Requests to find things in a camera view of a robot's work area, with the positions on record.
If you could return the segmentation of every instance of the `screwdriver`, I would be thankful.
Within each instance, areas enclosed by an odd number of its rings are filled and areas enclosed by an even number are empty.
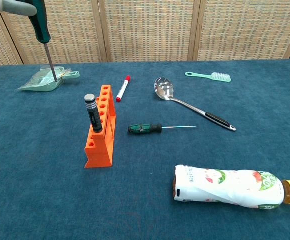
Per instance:
[[[197,128],[198,126],[162,126],[161,124],[135,124],[128,127],[131,134],[161,133],[162,129]]]
[[[51,35],[47,27],[47,14],[46,14],[45,2],[44,0],[17,0],[17,1],[27,3],[27,4],[32,4],[37,8],[37,14],[35,16],[30,16],[29,20],[31,21],[31,24],[34,27],[34,30],[36,33],[36,39],[41,44],[44,44],[51,72],[53,73],[55,82],[57,82],[57,77],[55,74],[55,69],[52,62],[50,50],[49,50],[49,47],[47,46],[47,44],[51,40]]]

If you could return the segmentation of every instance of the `white bristles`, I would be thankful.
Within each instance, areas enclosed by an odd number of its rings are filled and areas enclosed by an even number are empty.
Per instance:
[[[218,81],[224,81],[224,82],[230,82],[231,81],[231,76],[225,73],[218,73],[218,72],[213,72],[211,74],[211,77],[214,80],[218,80]]]

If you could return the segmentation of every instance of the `dustpan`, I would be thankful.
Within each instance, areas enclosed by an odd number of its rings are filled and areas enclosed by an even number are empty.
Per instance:
[[[80,76],[80,72],[65,70],[62,66],[54,67],[57,81],[54,80],[52,69],[41,68],[31,80],[24,86],[21,86],[19,90],[22,91],[35,91],[35,92],[51,92],[61,86],[66,79],[75,79]]]

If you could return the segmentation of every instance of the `white marker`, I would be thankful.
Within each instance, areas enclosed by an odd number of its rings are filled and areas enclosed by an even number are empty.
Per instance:
[[[128,75],[128,76],[125,78],[125,81],[124,81],[124,83],[123,83],[123,86],[121,86],[121,89],[119,90],[119,93],[118,93],[118,95],[117,95],[117,97],[116,97],[116,102],[119,103],[119,102],[122,100],[122,97],[123,97],[123,95],[124,95],[125,89],[127,88],[127,85],[129,84],[130,80],[131,80],[131,76]]]

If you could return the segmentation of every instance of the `orange tool holder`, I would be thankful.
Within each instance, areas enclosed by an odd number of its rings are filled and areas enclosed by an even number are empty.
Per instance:
[[[113,165],[116,112],[111,85],[102,85],[96,98],[103,130],[99,133],[89,127],[85,153],[88,161],[85,168],[103,168]]]

